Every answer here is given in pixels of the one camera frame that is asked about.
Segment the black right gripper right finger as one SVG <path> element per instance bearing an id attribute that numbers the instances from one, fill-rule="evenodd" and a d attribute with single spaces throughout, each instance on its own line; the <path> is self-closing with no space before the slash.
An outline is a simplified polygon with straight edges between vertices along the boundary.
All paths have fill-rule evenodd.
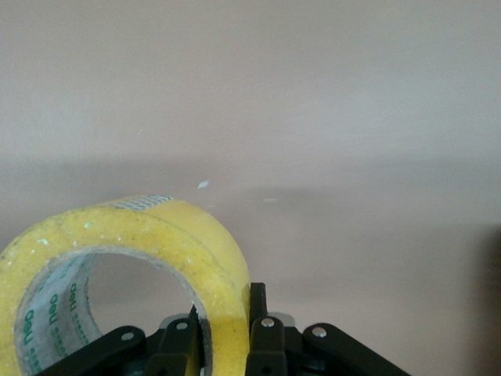
<path id="1" fill-rule="evenodd" d="M 407 372 L 338 327 L 313 324 L 303 331 L 267 308 L 266 286 L 250 285 L 247 375 L 406 375 Z"/>

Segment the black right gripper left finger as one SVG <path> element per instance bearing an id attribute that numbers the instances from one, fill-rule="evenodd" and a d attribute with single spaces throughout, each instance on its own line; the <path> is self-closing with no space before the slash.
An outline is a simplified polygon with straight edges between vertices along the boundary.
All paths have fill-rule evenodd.
<path id="1" fill-rule="evenodd" d="M 119 327 L 44 369 L 40 375 L 198 375 L 196 310 L 166 318 L 152 335 Z"/>

